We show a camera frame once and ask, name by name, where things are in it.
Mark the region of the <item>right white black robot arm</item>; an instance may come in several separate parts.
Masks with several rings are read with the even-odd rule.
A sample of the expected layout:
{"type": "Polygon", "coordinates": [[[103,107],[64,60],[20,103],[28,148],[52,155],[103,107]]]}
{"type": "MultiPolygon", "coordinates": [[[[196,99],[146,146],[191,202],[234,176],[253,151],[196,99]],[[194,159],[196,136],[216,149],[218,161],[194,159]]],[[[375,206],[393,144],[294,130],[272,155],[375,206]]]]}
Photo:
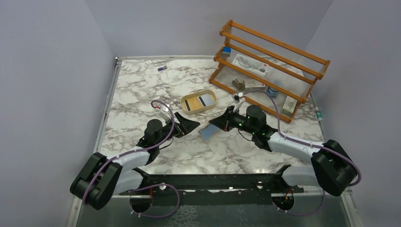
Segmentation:
{"type": "Polygon", "coordinates": [[[233,105],[229,106],[209,123],[223,131],[247,132],[256,147],[306,162],[306,166],[285,168],[280,175],[286,186],[319,186],[330,195],[340,196],[359,174],[338,142],[316,143],[285,136],[267,124],[266,114],[258,105],[247,107],[245,115],[239,114],[233,105]]]}

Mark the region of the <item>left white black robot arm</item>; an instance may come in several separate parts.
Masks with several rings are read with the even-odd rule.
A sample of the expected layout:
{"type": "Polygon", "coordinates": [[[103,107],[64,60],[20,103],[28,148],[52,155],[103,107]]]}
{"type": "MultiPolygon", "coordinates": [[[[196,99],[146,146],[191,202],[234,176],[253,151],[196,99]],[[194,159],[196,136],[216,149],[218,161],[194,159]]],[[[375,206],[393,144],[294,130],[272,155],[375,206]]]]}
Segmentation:
{"type": "Polygon", "coordinates": [[[112,196],[140,187],[144,177],[136,168],[152,163],[160,153],[161,144],[187,135],[199,125],[178,112],[172,118],[167,117],[165,124],[159,119],[148,121],[143,137],[130,151],[115,156],[92,154],[72,182],[70,193],[100,210],[112,196]]]}

